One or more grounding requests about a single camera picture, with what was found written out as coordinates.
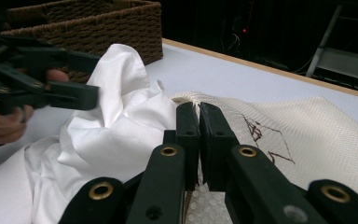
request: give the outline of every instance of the crumpled white shirt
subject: crumpled white shirt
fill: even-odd
[[[25,146],[0,165],[0,223],[58,223],[85,183],[138,175],[164,130],[175,129],[176,104],[159,85],[150,86],[133,48],[112,45],[88,84],[100,87],[95,109],[75,111],[59,136]]]

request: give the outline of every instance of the wicker basket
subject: wicker basket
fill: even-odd
[[[64,0],[12,8],[7,27],[3,35],[42,38],[60,48],[102,56],[110,45],[120,43],[136,49],[144,64],[162,58],[159,2]],[[89,78],[69,75],[76,82]]]

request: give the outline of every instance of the white cloth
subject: white cloth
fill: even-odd
[[[134,49],[111,46],[88,84],[100,87],[95,109],[75,111],[60,136],[23,147],[0,166],[0,223],[57,223],[86,182],[138,175],[164,130],[175,129],[176,104],[150,87]]]
[[[294,184],[332,179],[358,193],[358,122],[323,97],[246,103],[200,92],[179,92],[178,103],[206,102],[222,109],[241,144],[260,148]],[[229,223],[224,194],[196,188],[188,223]]]

